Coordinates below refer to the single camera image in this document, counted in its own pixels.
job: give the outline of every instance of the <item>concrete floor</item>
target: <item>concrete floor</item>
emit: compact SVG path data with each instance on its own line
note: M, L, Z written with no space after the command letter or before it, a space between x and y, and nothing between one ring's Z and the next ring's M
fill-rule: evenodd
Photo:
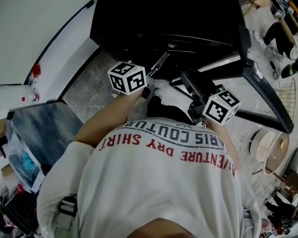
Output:
M246 16L245 22L246 26L250 30L252 41L252 49L249 52L249 57L257 62L261 73L265 76L273 88L279 89L279 85L282 87L284 84L290 83L291 78L280 78L280 82L273 78L272 68L269 61L272 60L274 62L278 71L280 71L281 68L284 68L286 64L291 63L291 61L287 58L284 58L282 62L278 61L272 55L270 50L264 51L261 49L252 34L253 30L257 30L264 35L268 28L276 22L276 19L272 16L269 7L251 11ZM223 61L223 63L233 61L234 59L227 59ZM65 94L64 101L82 122L87 121L94 113L98 112L113 99L111 94L114 93L114 91L112 90L108 80L107 70L114 64L115 61L112 58L110 58L106 53L101 52L82 72ZM287 163L290 160L291 153L298 146L298 74L294 75L294 79L297 87L296 110L294 115L295 128L291 134L291 144L288 155L283 162L282 167L279 169L279 173L281 174L284 172ZM234 94L236 94L242 101L242 109L273 116L266 103L260 98L256 91L248 85L245 79L228 79L216 81L215 83L223 84L226 88L229 88ZM179 94L176 90L171 88L166 81L159 80L155 84L162 89L162 101L166 105L176 105L176 103L181 103L180 108L185 112L187 111L191 103L189 98ZM135 112L129 119L139 119L145 117L146 104L147 102L145 100L140 101ZM279 182L274 176L265 176L262 172L252 176L253 172L262 168L262 164L250 156L249 140L253 134L262 127L263 126L260 126L259 124L237 117L234 117L227 123L227 128L230 132L233 144L235 145L242 142L242 144L239 143L236 146L236 149L241 149L239 157L243 167L243 172L251 182L252 189L260 205L262 216L265 217L268 214L268 211L263 205L263 202L274 191L274 188L279 185ZM297 226L291 234L298 232Z

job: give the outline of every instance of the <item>person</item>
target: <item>person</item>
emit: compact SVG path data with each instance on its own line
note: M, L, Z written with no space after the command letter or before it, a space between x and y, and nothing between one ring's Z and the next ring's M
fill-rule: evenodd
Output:
M298 223L298 205L294 206L284 203L277 195L274 196L274 201L278 206L265 202L267 209L272 211L272 214L268 216L268 218L274 226L279 221L281 221L283 225L290 227Z
M282 78L292 76L298 72L298 33L294 35L295 43L292 43L288 39L281 23L276 22L268 29L265 37L261 37L256 30L254 31L254 37L263 49L266 49L271 44L271 41L275 39L279 56L284 56L285 54L286 57L295 61L282 70Z
M88 120L45 177L45 237L259 237L254 193L227 129L194 126L155 89L149 118L125 122L141 91Z

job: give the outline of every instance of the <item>white cube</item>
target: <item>white cube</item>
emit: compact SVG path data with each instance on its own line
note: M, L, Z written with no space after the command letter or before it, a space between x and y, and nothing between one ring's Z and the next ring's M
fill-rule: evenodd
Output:
M108 76L112 88L126 95L147 85L145 67L135 64L120 61L108 71Z
M234 117L241 104L231 91L224 90L209 98L202 114L223 125Z

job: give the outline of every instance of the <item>white sneaker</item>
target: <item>white sneaker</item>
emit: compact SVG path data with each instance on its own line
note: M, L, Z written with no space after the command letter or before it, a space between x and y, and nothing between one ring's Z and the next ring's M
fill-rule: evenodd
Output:
M152 96L158 96L160 99L162 99L162 91L160 88L156 87L153 90Z
M259 35L259 32L257 32L256 30L254 31L254 37L255 37L255 39L257 40L257 42L259 43L259 45L262 47L262 49L266 49L267 48L267 45L265 44L265 42L264 42L264 38L263 37L261 37L260 35Z

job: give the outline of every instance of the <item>white t-shirt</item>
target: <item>white t-shirt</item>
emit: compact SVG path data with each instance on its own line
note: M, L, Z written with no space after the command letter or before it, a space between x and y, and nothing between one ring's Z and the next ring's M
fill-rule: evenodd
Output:
M42 233L55 235L58 203L77 195L76 233L82 238L126 238L163 218L196 237L253 235L261 220L250 187L241 180L221 139L209 129L169 119L128 122L96 149L73 142L53 166L38 197Z

